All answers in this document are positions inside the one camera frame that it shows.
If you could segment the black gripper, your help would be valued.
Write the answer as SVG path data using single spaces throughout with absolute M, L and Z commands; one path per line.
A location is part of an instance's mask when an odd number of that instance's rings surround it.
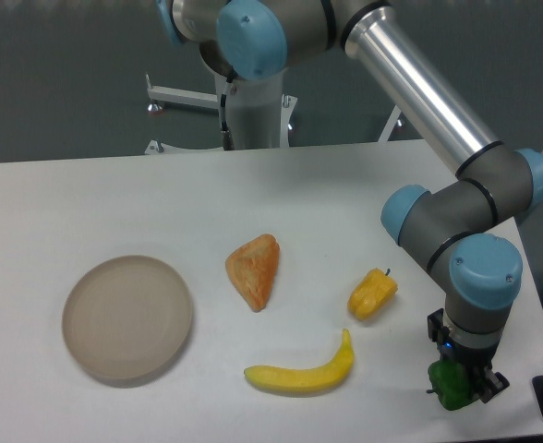
M 444 325 L 443 314 L 440 308 L 427 317 L 428 338 L 437 344 L 441 360 L 455 362 L 470 374 L 473 398 L 489 402 L 510 386 L 509 380 L 492 368 L 501 335 L 450 330 Z

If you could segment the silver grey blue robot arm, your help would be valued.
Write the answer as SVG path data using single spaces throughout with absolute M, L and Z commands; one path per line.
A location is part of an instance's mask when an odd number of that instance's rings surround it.
M 398 27 L 386 1 L 160 1 L 171 42 L 210 43 L 223 70 L 264 80 L 340 47 L 378 81 L 455 175 L 437 193 L 405 186 L 380 220 L 445 292 L 428 317 L 440 359 L 428 377 L 454 411 L 508 387 L 492 358 L 522 283 L 523 260 L 491 229 L 543 201 L 543 156 L 510 150 Z

